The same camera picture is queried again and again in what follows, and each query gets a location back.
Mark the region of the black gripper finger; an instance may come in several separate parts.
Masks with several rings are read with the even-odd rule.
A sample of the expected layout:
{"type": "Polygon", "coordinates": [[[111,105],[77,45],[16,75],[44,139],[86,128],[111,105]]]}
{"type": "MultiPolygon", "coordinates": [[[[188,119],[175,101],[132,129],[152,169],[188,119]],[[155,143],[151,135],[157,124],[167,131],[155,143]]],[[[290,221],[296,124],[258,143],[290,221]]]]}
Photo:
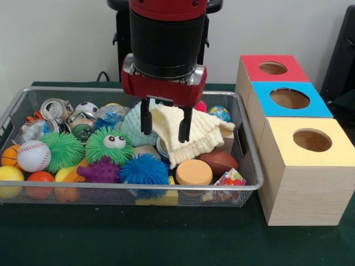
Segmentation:
{"type": "Polygon", "coordinates": [[[190,137],[190,128],[191,128],[191,120],[192,120],[192,108],[186,106],[179,106],[184,113],[184,117],[179,125],[179,141],[184,143],[185,141],[189,141],[190,137]]]}
{"type": "Polygon", "coordinates": [[[145,135],[150,135],[152,132],[152,116],[149,111],[150,100],[142,100],[140,113],[141,113],[141,132],[145,135]]]}

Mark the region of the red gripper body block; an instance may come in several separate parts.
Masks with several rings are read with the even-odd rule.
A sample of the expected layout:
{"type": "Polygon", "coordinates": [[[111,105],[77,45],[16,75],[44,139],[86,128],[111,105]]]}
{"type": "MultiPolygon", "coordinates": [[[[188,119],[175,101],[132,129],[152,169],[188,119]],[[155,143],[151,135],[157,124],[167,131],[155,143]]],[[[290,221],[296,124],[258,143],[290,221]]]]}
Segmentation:
{"type": "Polygon", "coordinates": [[[151,79],[122,71],[122,86],[126,94],[137,98],[168,99],[176,106],[194,108],[201,100],[206,84],[207,70],[198,69],[186,83],[151,79]]]}

